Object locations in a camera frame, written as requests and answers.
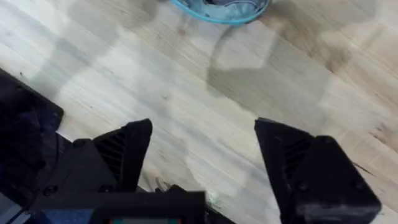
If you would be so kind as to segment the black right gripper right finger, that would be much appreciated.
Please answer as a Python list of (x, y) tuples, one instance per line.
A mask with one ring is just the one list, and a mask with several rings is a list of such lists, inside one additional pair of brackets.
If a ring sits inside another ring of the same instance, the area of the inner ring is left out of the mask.
[(254, 124), (282, 223), (371, 223), (382, 203), (331, 136)]

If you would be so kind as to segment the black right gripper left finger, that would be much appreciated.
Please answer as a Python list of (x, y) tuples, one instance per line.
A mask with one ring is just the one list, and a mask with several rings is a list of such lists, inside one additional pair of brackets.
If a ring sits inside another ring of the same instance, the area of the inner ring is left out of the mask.
[(152, 135), (149, 119), (77, 139), (64, 153), (37, 202), (132, 202), (148, 197), (137, 185)]

